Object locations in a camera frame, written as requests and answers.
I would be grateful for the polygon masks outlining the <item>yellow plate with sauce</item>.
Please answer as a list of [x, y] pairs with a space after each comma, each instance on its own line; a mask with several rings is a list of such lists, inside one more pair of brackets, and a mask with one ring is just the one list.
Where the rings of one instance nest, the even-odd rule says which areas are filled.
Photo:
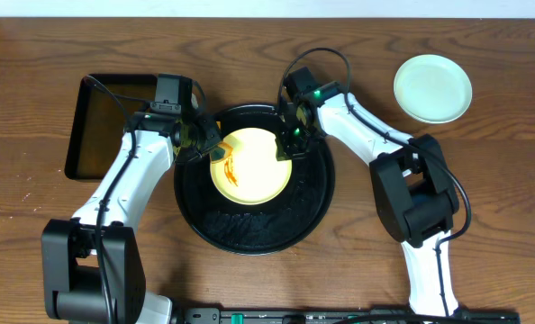
[[260, 128], [244, 128], [223, 139], [231, 154], [210, 163], [216, 189], [232, 202], [243, 205], [266, 203], [287, 186], [293, 165], [277, 160], [276, 135]]

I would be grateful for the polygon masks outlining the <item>mint plate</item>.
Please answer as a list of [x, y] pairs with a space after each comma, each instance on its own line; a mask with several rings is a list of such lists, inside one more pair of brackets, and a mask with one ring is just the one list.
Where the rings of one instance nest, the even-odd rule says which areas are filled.
[[471, 102], [465, 98], [457, 101], [433, 98], [398, 99], [400, 107], [417, 121], [442, 124], [460, 118], [469, 108]]
[[409, 58], [394, 76], [394, 97], [433, 98], [472, 102], [473, 88], [466, 71], [449, 58], [424, 54]]

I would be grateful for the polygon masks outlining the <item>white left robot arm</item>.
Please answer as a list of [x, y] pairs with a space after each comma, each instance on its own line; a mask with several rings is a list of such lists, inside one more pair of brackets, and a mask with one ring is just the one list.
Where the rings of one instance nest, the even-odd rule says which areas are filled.
[[71, 323], [169, 323], [173, 304], [148, 292], [136, 232], [160, 178], [221, 142], [208, 113], [137, 112], [87, 202], [41, 234], [47, 315]]

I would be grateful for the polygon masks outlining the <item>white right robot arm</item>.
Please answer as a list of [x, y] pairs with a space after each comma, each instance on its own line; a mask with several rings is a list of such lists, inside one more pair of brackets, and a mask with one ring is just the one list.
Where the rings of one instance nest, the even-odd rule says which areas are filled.
[[404, 252], [412, 311], [453, 316], [459, 303], [451, 283], [449, 243], [457, 236], [453, 217], [465, 193], [439, 142], [394, 129], [353, 94], [338, 89], [291, 91], [277, 99], [277, 114], [286, 123], [277, 134], [278, 155], [300, 157], [326, 136], [354, 152], [370, 172], [377, 215]]

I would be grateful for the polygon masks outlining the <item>black rectangular water tray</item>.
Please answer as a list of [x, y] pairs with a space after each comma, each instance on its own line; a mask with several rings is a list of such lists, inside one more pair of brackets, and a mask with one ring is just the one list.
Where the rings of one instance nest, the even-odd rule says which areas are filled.
[[80, 83], [64, 173], [67, 178], [95, 181], [104, 177], [122, 143], [125, 114], [132, 115], [155, 97], [152, 74], [94, 74], [114, 95]]

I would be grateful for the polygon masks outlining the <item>round black serving tray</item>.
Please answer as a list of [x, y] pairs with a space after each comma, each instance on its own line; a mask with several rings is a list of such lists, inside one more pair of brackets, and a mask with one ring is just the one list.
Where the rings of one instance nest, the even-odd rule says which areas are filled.
[[213, 246], [241, 255], [278, 252], [307, 237], [328, 211], [334, 186], [333, 159], [323, 140], [292, 161], [283, 192], [258, 205], [224, 197], [213, 184], [207, 157], [174, 170], [177, 204], [192, 230]]

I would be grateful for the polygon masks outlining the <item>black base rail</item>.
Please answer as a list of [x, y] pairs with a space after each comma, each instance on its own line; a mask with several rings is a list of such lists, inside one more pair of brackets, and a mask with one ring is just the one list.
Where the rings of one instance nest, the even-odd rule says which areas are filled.
[[366, 311], [317, 310], [220, 310], [189, 308], [172, 315], [171, 324], [408, 324], [481, 323], [521, 324], [518, 313], [508, 311], [456, 310], [448, 317], [419, 315], [407, 309]]

